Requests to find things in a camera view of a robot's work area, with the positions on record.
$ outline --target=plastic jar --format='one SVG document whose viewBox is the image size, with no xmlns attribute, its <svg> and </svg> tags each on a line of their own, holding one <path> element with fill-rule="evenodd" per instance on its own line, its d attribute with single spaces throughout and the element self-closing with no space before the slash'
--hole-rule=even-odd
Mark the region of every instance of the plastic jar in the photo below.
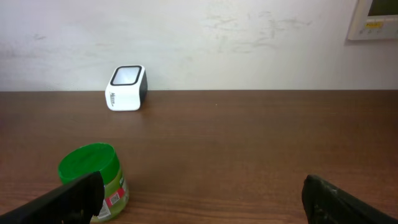
<svg viewBox="0 0 398 224">
<path fill-rule="evenodd" d="M 114 148 L 106 143 L 83 146 L 63 158 L 58 167 L 63 184 L 95 171 L 101 172 L 105 196 L 99 215 L 91 221 L 103 222 L 118 215 L 129 200 L 129 189 Z"/>
</svg>

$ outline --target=green jar lid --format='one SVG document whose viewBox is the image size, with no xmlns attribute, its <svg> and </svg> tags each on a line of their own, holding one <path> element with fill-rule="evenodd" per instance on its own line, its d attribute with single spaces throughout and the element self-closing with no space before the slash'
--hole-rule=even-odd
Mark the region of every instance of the green jar lid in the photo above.
<svg viewBox="0 0 398 224">
<path fill-rule="evenodd" d="M 114 148 L 106 143 L 94 143 L 69 153 L 58 166 L 63 184 L 91 172 L 100 171 L 104 184 L 110 183 L 118 174 L 120 163 Z"/>
</svg>

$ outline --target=dark lcd screen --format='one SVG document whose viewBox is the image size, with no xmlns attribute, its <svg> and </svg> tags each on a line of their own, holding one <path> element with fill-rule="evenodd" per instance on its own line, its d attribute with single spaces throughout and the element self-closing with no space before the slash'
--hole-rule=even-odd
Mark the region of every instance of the dark lcd screen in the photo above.
<svg viewBox="0 0 398 224">
<path fill-rule="evenodd" d="M 398 15 L 398 0 L 373 0 L 368 16 Z"/>
</svg>

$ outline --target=yellow sticker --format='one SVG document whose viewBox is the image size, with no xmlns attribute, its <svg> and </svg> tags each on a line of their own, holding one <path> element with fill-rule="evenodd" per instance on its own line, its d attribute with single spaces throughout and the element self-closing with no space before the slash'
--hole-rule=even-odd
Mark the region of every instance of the yellow sticker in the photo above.
<svg viewBox="0 0 398 224">
<path fill-rule="evenodd" d="M 382 28 L 383 22 L 367 22 L 365 27 L 369 29 Z"/>
</svg>

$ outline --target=white device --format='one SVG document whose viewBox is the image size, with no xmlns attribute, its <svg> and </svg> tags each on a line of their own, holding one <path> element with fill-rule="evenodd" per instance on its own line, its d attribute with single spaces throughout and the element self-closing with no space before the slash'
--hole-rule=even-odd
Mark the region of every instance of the white device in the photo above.
<svg viewBox="0 0 398 224">
<path fill-rule="evenodd" d="M 113 111 L 138 110 L 148 89 L 145 68 L 126 65 L 115 69 L 105 90 L 106 104 Z"/>
<path fill-rule="evenodd" d="M 358 0 L 348 39 L 398 39 L 398 0 Z"/>
</svg>

